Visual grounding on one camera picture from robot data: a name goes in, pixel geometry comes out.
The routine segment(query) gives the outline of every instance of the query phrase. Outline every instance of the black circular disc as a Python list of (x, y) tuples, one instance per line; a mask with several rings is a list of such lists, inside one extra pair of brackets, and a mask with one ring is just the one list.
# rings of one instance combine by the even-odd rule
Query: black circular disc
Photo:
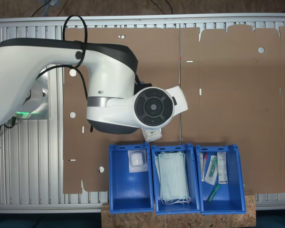
[(159, 126), (172, 116), (173, 102), (164, 91), (150, 88), (137, 96), (134, 110), (143, 124)]
[(157, 116), (162, 112), (162, 103), (157, 98), (152, 98), (146, 102), (145, 110), (151, 116)]

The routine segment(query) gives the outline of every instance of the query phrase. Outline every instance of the cardboard box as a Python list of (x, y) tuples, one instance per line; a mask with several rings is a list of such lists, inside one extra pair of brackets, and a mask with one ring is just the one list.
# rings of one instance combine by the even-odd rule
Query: cardboard box
[[(189, 105), (181, 114), (182, 143), (237, 144), (246, 187), (279, 193), (285, 192), (285, 27), (280, 32), (281, 39), (275, 28), (236, 25), (204, 30), (199, 42), (199, 28), (89, 28), (88, 42), (127, 45), (141, 81), (167, 89), (180, 80)], [(66, 40), (83, 37), (83, 29), (66, 30)], [(80, 69), (88, 84), (87, 69)], [(106, 191), (108, 145), (141, 143), (143, 135), (90, 133), (80, 78), (65, 69), (64, 82), (63, 191), (81, 193), (81, 180), (86, 191)], [(157, 145), (179, 144), (180, 115), (162, 134)]]

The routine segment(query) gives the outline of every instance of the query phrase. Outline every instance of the hole in cardboard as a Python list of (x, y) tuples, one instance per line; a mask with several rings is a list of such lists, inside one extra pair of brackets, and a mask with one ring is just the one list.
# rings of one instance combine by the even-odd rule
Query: hole in cardboard
[(75, 71), (74, 69), (70, 69), (70, 75), (71, 75), (72, 77), (75, 77), (76, 74), (77, 74), (77, 71)]
[(265, 49), (264, 49), (263, 47), (259, 47), (259, 48), (258, 48), (258, 51), (259, 51), (259, 53), (262, 54), (262, 53), (264, 53)]
[(76, 113), (71, 112), (71, 113), (70, 113), (70, 117), (71, 117), (72, 119), (74, 119), (74, 118), (76, 117)]
[(102, 166), (100, 166), (99, 168), (98, 168), (98, 172), (104, 172), (105, 171), (105, 169), (102, 167)]

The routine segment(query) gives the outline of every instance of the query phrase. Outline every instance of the surgical face mask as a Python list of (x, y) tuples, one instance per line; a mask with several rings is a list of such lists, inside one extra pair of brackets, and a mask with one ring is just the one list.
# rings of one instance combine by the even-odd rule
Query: surgical face mask
[(163, 204), (189, 203), (184, 153), (162, 152), (158, 158)]

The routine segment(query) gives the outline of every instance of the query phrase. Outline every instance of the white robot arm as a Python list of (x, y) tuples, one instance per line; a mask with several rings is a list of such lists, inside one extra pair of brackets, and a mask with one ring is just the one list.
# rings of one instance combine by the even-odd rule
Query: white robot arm
[[(23, 105), (40, 71), (50, 64), (74, 65), (81, 44), (38, 38), (0, 43), (0, 125)], [(89, 71), (87, 120), (105, 133), (132, 133), (140, 127), (159, 129), (188, 109), (179, 86), (145, 88), (134, 94), (138, 61), (126, 46), (86, 46), (82, 65)]]

